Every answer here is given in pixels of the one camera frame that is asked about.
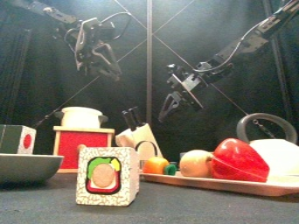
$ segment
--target knife handle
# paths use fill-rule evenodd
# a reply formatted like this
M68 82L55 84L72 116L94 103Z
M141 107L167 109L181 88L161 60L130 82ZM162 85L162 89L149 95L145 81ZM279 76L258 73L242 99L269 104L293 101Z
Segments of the knife handle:
M141 112L139 112L139 108L138 107L134 107L131 108L130 110L130 113L133 114L133 117L135 119L135 124L138 127L142 127L146 125L145 122L142 122L142 117L141 117Z
M133 131L135 131L137 130L137 122L135 122L135 119L134 119L131 113L127 111L123 111L122 114L123 114L123 117L126 118L126 124L127 124L129 128Z

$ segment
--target metal pole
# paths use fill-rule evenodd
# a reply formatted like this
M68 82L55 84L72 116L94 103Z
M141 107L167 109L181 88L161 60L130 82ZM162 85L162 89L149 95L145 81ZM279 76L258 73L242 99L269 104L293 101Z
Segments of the metal pole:
M153 123L153 0L147 0L147 91L146 91L146 121Z
M274 14L270 0L263 0L263 5L265 5L265 10L266 10L266 16L270 17ZM286 120L290 123L294 123L290 94L289 94L287 85L286 85L285 65L283 65L283 61L282 61L282 53L281 53L277 37L273 38L271 45L273 45L274 56L275 56L277 75L278 75L278 79L279 79L281 91L282 91L282 96L283 96Z

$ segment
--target white tray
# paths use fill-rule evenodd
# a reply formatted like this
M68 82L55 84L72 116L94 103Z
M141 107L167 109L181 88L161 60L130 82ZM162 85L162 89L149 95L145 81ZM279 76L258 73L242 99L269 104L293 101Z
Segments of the white tray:
M62 166L63 156L0 153L0 185L50 179Z
M147 173L142 173L141 175L146 181L237 193L249 193L263 196L282 196L299 193L299 176L274 177L266 183L258 183L215 178L187 178L183 177L179 171L175 176Z

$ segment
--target red and white box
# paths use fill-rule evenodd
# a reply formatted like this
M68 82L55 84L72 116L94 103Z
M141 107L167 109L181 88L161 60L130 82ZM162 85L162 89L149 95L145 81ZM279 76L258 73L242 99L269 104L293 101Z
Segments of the red and white box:
M59 173L78 172L80 148L110 147L114 129L86 129L54 126L56 131L54 155L64 156Z

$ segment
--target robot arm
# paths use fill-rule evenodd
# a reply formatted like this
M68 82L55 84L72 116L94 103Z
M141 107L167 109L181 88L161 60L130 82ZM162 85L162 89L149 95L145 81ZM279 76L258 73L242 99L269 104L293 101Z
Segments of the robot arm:
M64 41L70 44L70 48L75 54L78 70L80 72L95 75L104 74L115 81L119 80L122 71L112 48L107 42L118 39L120 36L114 37L115 26L112 23L107 23L107 21L118 15L126 15L131 19L130 13L120 12L107 18L104 22L99 22L96 18L80 21L72 15L64 14L39 1L6 1L14 7L23 8L42 16L48 16L58 22L58 33L64 37Z
M299 0L291 0L279 11L265 21L257 24L242 38L235 40L207 62L202 62L193 73L186 73L177 65L169 66L174 92L167 95L159 121L174 113L181 105L191 105L195 110L203 108L194 92L206 88L211 83L223 79L231 72L237 59L254 53L269 42L274 34L298 15Z

